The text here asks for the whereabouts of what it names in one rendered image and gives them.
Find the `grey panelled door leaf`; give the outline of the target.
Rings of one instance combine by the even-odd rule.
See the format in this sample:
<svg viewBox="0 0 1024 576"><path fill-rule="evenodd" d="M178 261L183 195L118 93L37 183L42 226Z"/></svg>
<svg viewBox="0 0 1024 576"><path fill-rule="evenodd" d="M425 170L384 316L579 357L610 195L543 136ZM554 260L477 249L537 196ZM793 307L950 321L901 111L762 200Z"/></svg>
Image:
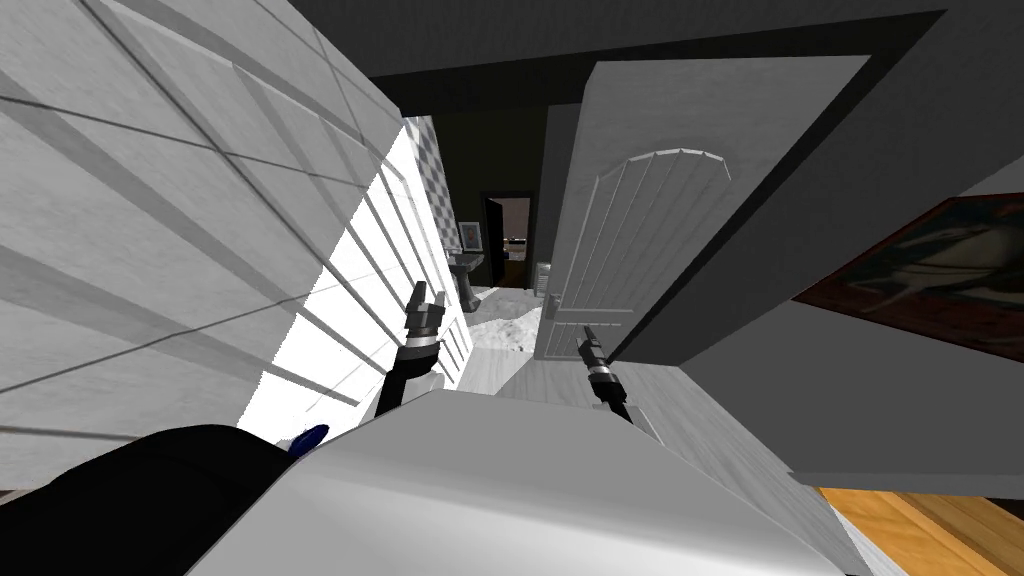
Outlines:
<svg viewBox="0 0 1024 576"><path fill-rule="evenodd" d="M566 179L541 360L605 352L692 265L865 63L862 55L600 61Z"/></svg>

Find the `grey pedestal sink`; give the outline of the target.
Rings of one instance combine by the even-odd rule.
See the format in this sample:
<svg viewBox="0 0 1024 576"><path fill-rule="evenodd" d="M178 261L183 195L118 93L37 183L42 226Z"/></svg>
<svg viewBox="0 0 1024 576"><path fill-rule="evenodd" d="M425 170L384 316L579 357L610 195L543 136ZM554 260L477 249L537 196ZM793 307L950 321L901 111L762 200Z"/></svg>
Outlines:
<svg viewBox="0 0 1024 576"><path fill-rule="evenodd" d="M469 273L475 270L484 259L482 253L459 253L447 255L447 266L456 281L459 301L465 314L472 314L480 305L479 298L473 293Z"/></svg>

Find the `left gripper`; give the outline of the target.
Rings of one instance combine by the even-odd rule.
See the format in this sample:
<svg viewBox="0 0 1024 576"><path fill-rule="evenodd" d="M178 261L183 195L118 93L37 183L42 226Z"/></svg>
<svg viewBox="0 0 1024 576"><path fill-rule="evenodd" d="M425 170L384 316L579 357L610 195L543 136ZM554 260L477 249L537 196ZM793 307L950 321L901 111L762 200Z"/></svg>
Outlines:
<svg viewBox="0 0 1024 576"><path fill-rule="evenodd" d="M418 281L407 311L406 340L408 342L435 342L445 314L446 293L439 291L431 304L427 304L427 282Z"/></svg>

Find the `dark framed wall picture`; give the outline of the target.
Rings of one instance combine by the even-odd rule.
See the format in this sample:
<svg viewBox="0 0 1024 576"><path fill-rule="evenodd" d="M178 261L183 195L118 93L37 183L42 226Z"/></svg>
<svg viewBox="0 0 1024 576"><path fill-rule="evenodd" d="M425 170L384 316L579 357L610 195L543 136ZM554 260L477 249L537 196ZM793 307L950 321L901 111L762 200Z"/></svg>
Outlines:
<svg viewBox="0 0 1024 576"><path fill-rule="evenodd" d="M947 199L796 300L1024 363L1024 193Z"/></svg>

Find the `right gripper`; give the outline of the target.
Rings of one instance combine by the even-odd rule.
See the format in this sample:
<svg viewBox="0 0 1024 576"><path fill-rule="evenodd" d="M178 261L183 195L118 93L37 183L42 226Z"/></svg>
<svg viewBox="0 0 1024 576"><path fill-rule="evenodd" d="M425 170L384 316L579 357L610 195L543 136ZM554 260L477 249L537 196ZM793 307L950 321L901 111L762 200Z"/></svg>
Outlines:
<svg viewBox="0 0 1024 576"><path fill-rule="evenodd" d="M584 325L586 338L577 339L577 349L589 372L607 372L606 356L589 325Z"/></svg>

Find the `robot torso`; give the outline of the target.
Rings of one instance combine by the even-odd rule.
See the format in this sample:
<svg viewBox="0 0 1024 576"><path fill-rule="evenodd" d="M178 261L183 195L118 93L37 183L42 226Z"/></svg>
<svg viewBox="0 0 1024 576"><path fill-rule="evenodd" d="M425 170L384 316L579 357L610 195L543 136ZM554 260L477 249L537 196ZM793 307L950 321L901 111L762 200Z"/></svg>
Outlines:
<svg viewBox="0 0 1024 576"><path fill-rule="evenodd" d="M605 411L432 390L292 465L187 576L843 576Z"/></svg>

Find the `dark open doorway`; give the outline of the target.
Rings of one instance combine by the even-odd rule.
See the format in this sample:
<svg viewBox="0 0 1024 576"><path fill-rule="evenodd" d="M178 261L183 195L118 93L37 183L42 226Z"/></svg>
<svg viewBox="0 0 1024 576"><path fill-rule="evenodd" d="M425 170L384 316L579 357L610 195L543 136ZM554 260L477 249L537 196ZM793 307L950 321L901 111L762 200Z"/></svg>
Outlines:
<svg viewBox="0 0 1024 576"><path fill-rule="evenodd" d="M484 192L484 253L490 286L529 287L534 200L525 192Z"/></svg>

